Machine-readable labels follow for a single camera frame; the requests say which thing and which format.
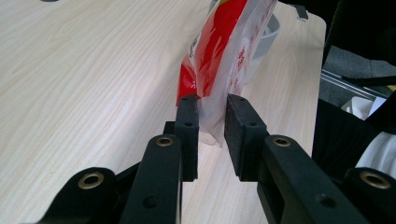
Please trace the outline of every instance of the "person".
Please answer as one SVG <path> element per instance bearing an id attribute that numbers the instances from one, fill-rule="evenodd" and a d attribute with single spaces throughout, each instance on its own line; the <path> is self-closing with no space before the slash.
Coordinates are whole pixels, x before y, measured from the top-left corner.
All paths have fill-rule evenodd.
<path id="1" fill-rule="evenodd" d="M 396 92 L 367 120 L 318 101 L 312 159 L 331 178 L 369 167 L 396 179 Z"/>

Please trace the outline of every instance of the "plastic bag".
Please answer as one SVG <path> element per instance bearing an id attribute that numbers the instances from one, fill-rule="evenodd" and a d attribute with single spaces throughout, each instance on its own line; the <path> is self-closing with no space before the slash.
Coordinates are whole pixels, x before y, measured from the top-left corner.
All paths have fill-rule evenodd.
<path id="1" fill-rule="evenodd" d="M 200 127 L 222 138 L 227 94 L 240 94 L 277 0 L 221 0 L 185 55 L 177 101 L 196 93 Z"/>

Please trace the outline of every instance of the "wood grain surface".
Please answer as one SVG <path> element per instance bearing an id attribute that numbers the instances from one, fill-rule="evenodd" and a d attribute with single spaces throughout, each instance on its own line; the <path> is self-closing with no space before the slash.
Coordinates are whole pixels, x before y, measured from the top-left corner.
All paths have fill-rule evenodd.
<path id="1" fill-rule="evenodd" d="M 33 223 L 75 173 L 116 174 L 174 119 L 178 70 L 210 1 L 0 0 L 0 223 Z M 312 147 L 324 22 L 276 7 L 282 30 L 244 96 L 270 133 Z M 265 223 L 256 184 L 200 144 L 183 223 Z"/>

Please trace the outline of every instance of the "light wood tabletop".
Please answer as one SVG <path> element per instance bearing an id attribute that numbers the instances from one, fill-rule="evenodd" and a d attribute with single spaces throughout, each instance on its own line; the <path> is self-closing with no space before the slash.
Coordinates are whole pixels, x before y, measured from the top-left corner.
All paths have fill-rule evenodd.
<path id="1" fill-rule="evenodd" d="M 210 1 L 0 0 L 0 223 L 37 222 L 77 172 L 142 159 L 175 117 L 180 63 Z M 281 31 L 244 88 L 269 133 L 310 153 L 325 23 L 278 3 Z M 199 145 L 183 223 L 265 223 L 226 148 Z"/>

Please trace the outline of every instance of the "snack package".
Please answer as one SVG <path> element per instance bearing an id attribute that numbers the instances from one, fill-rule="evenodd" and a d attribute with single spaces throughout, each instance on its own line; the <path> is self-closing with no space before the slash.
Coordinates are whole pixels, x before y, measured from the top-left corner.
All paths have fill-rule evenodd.
<path id="1" fill-rule="evenodd" d="M 196 93 L 200 128 L 222 138 L 228 93 L 240 94 L 277 0 L 220 0 L 180 68 L 177 102 Z"/>

